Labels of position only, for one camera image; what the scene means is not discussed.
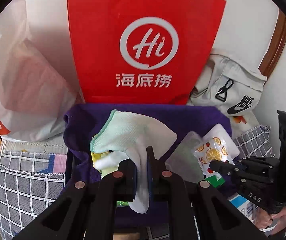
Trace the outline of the person's right hand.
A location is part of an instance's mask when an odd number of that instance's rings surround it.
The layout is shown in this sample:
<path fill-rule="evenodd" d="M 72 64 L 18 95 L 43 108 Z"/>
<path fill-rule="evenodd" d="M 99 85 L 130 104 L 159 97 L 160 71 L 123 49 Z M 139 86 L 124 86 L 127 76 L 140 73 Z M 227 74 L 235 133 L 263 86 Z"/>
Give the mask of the person's right hand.
<path fill-rule="evenodd" d="M 286 206 L 278 214 L 271 215 L 260 207 L 255 213 L 254 224 L 259 229 L 265 229 L 270 227 L 274 220 L 277 220 L 276 227 L 271 230 L 271 234 L 274 235 L 286 228 Z"/>

